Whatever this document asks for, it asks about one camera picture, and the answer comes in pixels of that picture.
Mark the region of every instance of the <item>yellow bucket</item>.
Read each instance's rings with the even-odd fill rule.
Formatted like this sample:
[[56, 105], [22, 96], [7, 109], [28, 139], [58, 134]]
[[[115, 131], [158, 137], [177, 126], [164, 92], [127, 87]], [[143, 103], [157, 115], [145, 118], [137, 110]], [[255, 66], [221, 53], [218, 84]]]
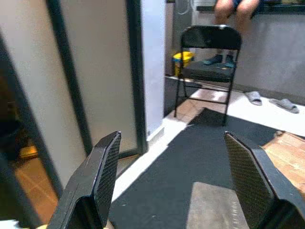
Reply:
[[[187, 51], [183, 52], [183, 66], [186, 67], [190, 61], [193, 61], [194, 56], [195, 53], [193, 52], [187, 52]], [[181, 52], [173, 56], [173, 61], [175, 62], [175, 76], [177, 77], [179, 74], [181, 59], [182, 59]]]

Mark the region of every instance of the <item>mesh pad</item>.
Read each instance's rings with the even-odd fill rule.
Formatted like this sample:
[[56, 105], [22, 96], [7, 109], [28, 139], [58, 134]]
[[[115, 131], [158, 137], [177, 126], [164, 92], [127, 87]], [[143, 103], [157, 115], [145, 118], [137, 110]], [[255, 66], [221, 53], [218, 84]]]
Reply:
[[260, 228], [274, 203], [274, 195], [251, 152], [229, 134], [224, 136], [235, 191], [249, 228]]
[[94, 201], [103, 226], [107, 224], [112, 194], [116, 179], [118, 156], [120, 150], [121, 136], [109, 146], [108, 155], [102, 172], [98, 177], [98, 184], [94, 188]]

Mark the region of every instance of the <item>white wall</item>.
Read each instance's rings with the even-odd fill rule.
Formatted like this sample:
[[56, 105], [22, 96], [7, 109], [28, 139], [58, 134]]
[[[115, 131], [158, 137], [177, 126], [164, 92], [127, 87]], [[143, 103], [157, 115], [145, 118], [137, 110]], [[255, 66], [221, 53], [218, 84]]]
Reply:
[[93, 143], [121, 130], [137, 148], [125, 0], [60, 2]]
[[165, 76], [165, 1], [142, 0], [142, 53], [146, 131], [162, 125]]
[[1, 1], [0, 29], [65, 187], [85, 152], [45, 1]]

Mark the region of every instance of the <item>blue shorts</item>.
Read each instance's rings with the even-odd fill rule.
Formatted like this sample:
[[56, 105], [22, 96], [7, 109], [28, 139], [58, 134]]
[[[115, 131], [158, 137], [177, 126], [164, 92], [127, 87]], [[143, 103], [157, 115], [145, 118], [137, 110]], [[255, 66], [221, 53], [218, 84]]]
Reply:
[[[233, 1], [233, 6], [234, 6], [234, 11], [236, 11], [239, 3], [242, 2], [242, 0], [232, 0]], [[253, 14], [252, 14], [252, 17], [259, 11], [263, 10], [264, 8], [264, 2], [263, 0], [260, 0], [259, 3], [258, 3], [258, 6], [257, 8], [254, 10]]]

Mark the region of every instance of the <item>chair seat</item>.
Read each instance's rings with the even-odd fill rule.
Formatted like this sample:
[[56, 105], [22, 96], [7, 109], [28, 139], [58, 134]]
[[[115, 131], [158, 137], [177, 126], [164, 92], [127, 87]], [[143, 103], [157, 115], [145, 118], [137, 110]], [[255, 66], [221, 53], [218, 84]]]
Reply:
[[228, 83], [233, 77], [233, 68], [224, 63], [205, 65], [202, 61], [190, 62], [183, 69], [184, 78]]

